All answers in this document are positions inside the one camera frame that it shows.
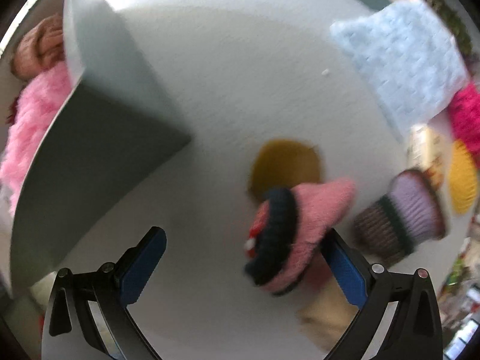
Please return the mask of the pink black knitted sock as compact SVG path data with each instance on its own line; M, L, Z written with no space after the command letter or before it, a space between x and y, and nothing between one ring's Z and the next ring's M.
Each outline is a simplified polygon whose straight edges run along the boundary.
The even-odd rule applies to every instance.
M295 287L355 198L356 184L348 178L267 191L245 243L244 272L253 285L278 296Z

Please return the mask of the yellow printed tissue pack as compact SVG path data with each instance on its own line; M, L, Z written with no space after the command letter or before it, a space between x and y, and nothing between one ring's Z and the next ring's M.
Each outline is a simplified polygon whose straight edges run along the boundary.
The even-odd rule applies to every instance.
M445 136L427 124L412 126L408 139L407 161L409 167L420 170L439 191L444 183L447 161Z

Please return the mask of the red fabric rose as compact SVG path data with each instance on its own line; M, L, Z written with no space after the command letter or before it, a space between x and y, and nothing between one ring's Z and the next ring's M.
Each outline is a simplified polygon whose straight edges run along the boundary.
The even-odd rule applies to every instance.
M13 125L16 121L16 115L18 110L18 103L19 103L20 96L15 97L14 101L10 104L8 108L8 115L6 119L7 125Z

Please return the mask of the purple striped knitted sock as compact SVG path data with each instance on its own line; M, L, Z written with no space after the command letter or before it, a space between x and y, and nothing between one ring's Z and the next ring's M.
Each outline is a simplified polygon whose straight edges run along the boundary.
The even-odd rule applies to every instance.
M419 244L443 239L447 225L430 180L410 168L397 174L387 193L354 218L353 233L362 250L391 267Z

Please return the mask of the mustard yellow round pad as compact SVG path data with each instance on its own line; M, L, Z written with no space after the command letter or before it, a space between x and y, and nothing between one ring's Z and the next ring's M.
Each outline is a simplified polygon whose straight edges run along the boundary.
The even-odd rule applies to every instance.
M291 189L302 183L323 181L322 159L314 144L272 139L259 149L250 167L247 191L257 203L261 203L270 189Z

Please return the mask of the dark green storage box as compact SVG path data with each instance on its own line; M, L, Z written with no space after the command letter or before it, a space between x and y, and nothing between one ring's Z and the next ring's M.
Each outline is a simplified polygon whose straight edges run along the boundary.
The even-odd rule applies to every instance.
M19 194L7 279L15 296L53 272L125 194L191 141L107 0L64 0L64 27L73 88Z

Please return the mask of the fluffy pink plush fabric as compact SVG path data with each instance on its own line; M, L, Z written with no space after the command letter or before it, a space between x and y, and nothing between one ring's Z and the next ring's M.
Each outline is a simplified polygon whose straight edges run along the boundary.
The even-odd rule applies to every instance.
M71 91L68 66L59 62L36 76L19 93L16 116L9 127L1 160L1 184L10 190L10 215L16 212L35 153Z

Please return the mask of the magenta fuzzy pompom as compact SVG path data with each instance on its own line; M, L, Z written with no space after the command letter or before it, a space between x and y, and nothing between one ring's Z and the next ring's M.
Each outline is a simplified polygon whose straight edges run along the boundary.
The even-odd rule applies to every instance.
M454 137L479 161L479 89L475 83L468 83L454 95L448 105L448 115Z

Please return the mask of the light blue textured cloth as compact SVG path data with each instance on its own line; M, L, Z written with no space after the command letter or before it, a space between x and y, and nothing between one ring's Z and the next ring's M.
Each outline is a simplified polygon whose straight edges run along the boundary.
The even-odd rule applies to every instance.
M399 139L428 123L470 82L456 40L424 0L335 21L330 34L377 96Z

